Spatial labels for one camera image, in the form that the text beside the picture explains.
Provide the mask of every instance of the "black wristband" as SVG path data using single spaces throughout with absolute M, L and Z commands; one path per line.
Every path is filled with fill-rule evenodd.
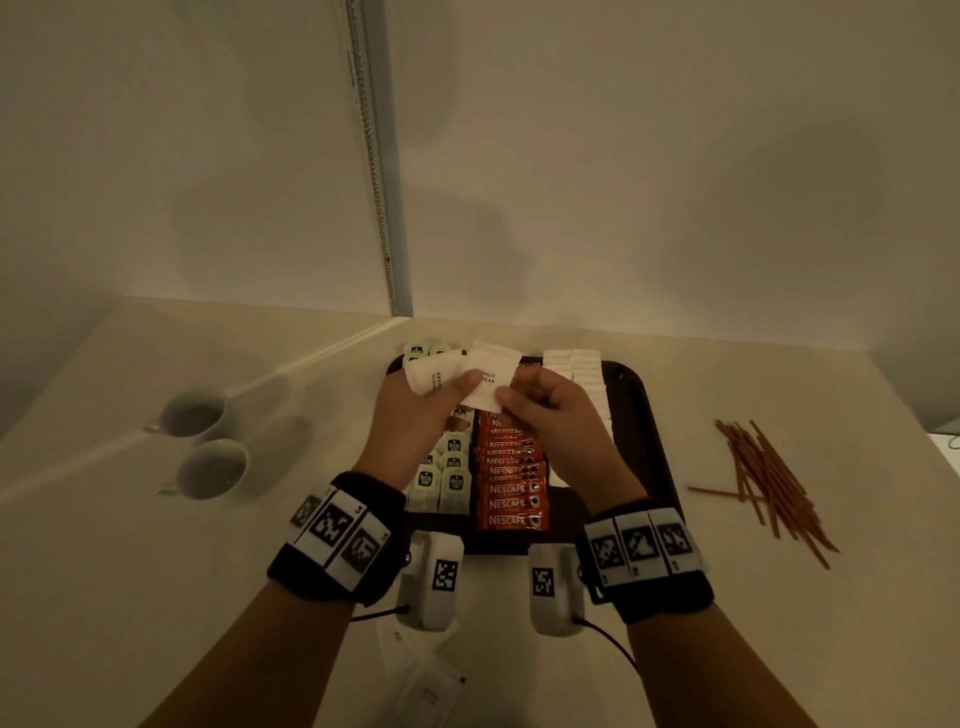
M 576 547 L 584 582 L 602 591 L 626 624 L 699 612 L 713 603 L 689 531 L 676 510 L 652 498 L 598 515 Z
M 406 497 L 376 478 L 340 473 L 308 496 L 291 522 L 300 530 L 267 576 L 310 601 L 345 599 L 371 606 L 389 591 L 410 547 Z

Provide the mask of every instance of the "tabletop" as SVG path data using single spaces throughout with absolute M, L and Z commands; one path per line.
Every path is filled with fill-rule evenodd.
M 820 725 L 960 720 L 960 481 L 865 354 L 128 299 L 0 440 L 0 723 L 149 713 L 263 584 L 303 494 L 352 465 L 404 343 L 474 338 L 598 349 L 639 374 L 718 603 Z M 250 477 L 210 501 L 160 495 L 189 445 L 142 426 L 201 385 L 236 406 Z M 841 550 L 831 571 L 746 504 L 686 490 L 734 487 L 717 418 L 763 427 Z M 602 638 L 534 632 L 523 557 L 467 557 L 457 598 L 442 653 L 468 680 L 449 725 L 653 724 Z M 612 607 L 588 619 L 626 640 Z M 319 724 L 389 725 L 402 679 L 374 625 L 351 626 Z

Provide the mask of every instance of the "wire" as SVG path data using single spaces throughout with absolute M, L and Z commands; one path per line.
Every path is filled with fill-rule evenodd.
M 373 612 L 369 615 L 360 615 L 360 617 L 354 617 L 350 621 L 367 621 L 367 619 L 376 619 L 378 617 L 388 617 L 389 615 L 405 615 L 410 611 L 410 605 L 404 604 L 402 607 L 395 607 L 395 609 L 388 609 L 385 612 Z
M 595 630 L 596 632 L 599 632 L 601 635 L 603 635 L 608 640 L 610 640 L 613 643 L 613 646 L 616 647 L 618 650 L 620 650 L 621 654 L 623 654 L 623 656 L 627 658 L 630 664 L 634 666 L 634 671 L 636 671 L 637 674 L 639 674 L 639 670 L 636 668 L 636 660 L 634 660 L 634 658 L 630 656 L 630 653 L 623 648 L 622 644 L 620 644 L 617 640 L 615 640 L 613 637 L 610 636 L 610 633 L 606 632 L 603 629 L 600 629 L 600 627 L 598 627 L 593 622 L 577 617 L 576 615 L 574 615 L 572 619 L 574 624 L 583 624 L 585 627 L 589 627 L 590 629 Z

